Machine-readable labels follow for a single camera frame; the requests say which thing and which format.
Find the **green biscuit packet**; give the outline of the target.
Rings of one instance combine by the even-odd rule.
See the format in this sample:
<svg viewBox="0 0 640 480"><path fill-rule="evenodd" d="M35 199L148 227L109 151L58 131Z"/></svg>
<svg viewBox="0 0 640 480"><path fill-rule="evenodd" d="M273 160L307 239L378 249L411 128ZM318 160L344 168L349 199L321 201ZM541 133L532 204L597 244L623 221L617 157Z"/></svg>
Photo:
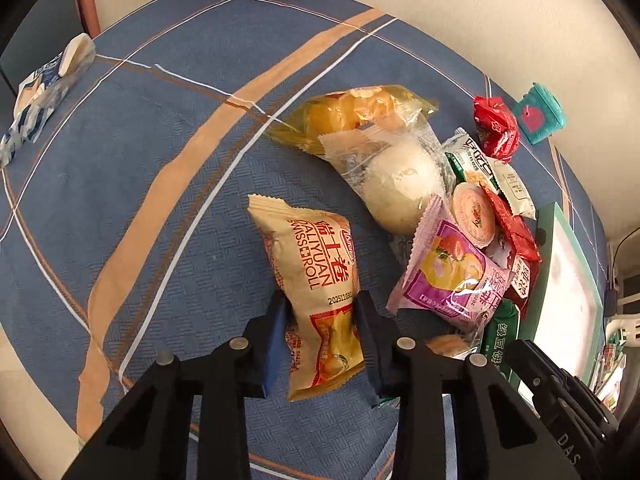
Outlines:
<svg viewBox="0 0 640 480"><path fill-rule="evenodd" d="M521 312L513 301L503 298L495 310L494 316L484 328L480 353L488 362L494 364L506 380L511 378L512 370L506 364L506 347L518 339Z"/></svg>

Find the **teal toy box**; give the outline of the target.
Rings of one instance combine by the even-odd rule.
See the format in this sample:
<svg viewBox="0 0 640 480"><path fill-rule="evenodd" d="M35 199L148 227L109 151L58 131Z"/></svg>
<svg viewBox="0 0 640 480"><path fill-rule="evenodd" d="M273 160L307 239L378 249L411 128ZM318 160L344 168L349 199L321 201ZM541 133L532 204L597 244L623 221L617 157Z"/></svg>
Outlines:
<svg viewBox="0 0 640 480"><path fill-rule="evenodd" d="M530 144L538 144L566 126L560 102L543 84L534 82L512 107L518 126Z"/></svg>

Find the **white tray green rim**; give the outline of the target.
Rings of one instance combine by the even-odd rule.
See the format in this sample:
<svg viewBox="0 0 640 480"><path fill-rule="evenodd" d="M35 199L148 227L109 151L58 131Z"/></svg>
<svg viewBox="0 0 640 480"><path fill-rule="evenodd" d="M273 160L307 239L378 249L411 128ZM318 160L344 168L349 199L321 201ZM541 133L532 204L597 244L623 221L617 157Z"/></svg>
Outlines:
<svg viewBox="0 0 640 480"><path fill-rule="evenodd" d="M533 341L555 365L591 386L603 340L603 304L588 261L558 204L538 210L536 240L542 261L520 337Z"/></svg>

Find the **small red candy packet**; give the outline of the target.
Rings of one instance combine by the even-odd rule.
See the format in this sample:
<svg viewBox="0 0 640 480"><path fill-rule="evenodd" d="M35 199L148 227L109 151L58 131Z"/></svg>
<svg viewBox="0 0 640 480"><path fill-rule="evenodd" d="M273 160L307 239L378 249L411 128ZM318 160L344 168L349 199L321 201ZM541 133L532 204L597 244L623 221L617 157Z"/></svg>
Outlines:
<svg viewBox="0 0 640 480"><path fill-rule="evenodd" d="M514 114L502 97L476 96L473 116L484 154L510 164L520 145L520 130Z"/></svg>

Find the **tan swiss roll packet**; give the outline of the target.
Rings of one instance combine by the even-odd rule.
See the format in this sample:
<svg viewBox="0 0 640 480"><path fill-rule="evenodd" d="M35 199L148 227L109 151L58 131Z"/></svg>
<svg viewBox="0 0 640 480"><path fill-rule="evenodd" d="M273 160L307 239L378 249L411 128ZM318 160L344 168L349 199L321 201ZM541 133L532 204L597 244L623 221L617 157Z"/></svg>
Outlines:
<svg viewBox="0 0 640 480"><path fill-rule="evenodd" d="M340 214L284 200L248 196L247 211L262 234L277 284L291 303L288 400L331 392L364 367L352 320L359 275L352 231Z"/></svg>

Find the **pink swiss roll packet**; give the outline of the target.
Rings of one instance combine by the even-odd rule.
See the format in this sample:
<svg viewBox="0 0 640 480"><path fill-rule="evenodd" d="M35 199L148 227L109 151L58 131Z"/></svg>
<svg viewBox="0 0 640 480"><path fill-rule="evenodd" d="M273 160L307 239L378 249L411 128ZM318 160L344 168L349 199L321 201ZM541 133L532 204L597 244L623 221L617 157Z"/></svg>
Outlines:
<svg viewBox="0 0 640 480"><path fill-rule="evenodd" d="M510 281L511 272L476 248L434 195L386 309L393 314L401 309L431 311L463 333L476 333L494 316Z"/></svg>

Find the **white bun clear packet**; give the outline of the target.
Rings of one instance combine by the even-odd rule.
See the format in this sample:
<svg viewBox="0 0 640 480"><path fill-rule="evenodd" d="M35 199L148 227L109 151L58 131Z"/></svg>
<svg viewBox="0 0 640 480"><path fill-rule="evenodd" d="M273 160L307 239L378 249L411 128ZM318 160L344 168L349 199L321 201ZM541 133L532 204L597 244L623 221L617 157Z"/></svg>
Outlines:
<svg viewBox="0 0 640 480"><path fill-rule="evenodd" d="M431 125L419 117L396 129L368 122L319 136L329 162L385 231L414 233L428 201L446 200L454 174Z"/></svg>

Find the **round jelly cup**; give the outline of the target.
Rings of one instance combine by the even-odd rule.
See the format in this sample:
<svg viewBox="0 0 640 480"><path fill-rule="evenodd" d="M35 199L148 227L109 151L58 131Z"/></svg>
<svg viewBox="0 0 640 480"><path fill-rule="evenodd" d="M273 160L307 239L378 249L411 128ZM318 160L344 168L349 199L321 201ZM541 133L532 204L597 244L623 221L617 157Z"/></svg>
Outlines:
<svg viewBox="0 0 640 480"><path fill-rule="evenodd" d="M494 240L497 232L494 210L479 185L459 183L452 194L451 210L460 231L476 247L485 248Z"/></svg>

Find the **blue white tissue packet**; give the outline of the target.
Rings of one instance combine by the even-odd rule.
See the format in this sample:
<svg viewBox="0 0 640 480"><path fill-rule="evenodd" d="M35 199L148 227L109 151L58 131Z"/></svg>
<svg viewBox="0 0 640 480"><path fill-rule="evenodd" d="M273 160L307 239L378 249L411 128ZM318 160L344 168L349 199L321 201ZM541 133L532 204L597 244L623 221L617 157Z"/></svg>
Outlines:
<svg viewBox="0 0 640 480"><path fill-rule="evenodd" d="M82 32L51 61L31 72L18 86L13 122L1 137L1 167L9 165L23 144L35 143L66 94L96 58L93 39Z"/></svg>

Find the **green white oat snack packet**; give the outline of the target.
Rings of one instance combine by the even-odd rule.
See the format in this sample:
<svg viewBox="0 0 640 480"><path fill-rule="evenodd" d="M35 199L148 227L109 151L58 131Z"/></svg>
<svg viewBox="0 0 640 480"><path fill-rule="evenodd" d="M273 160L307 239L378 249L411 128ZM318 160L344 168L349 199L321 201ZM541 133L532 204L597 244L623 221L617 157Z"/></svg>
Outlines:
<svg viewBox="0 0 640 480"><path fill-rule="evenodd" d="M514 216L536 219L534 202L518 173L507 162L485 155L463 128L454 130L442 148L459 181L484 183L503 195Z"/></svg>

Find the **yellow soft bread packet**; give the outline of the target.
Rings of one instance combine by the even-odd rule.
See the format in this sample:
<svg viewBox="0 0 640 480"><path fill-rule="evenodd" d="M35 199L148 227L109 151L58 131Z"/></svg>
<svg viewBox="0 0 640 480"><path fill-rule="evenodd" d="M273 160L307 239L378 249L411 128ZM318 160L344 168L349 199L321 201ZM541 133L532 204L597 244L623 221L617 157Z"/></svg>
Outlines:
<svg viewBox="0 0 640 480"><path fill-rule="evenodd" d="M324 157L322 136L381 126L392 131L416 125L439 111L439 102L400 84L335 91L303 102L267 130L271 140Z"/></svg>

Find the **red patterned wafer packet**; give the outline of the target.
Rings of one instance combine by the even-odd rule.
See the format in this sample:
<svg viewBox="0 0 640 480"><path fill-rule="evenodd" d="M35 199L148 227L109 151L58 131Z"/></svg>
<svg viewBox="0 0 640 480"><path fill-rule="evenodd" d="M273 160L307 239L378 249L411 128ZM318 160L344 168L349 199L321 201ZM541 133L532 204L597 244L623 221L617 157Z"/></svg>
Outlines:
<svg viewBox="0 0 640 480"><path fill-rule="evenodd" d="M520 216L514 216L508 203L491 188L482 184L501 233L511 249L506 266L512 273L512 282L506 292L506 298L512 300L526 318L530 297L538 278L542 257L535 237Z"/></svg>

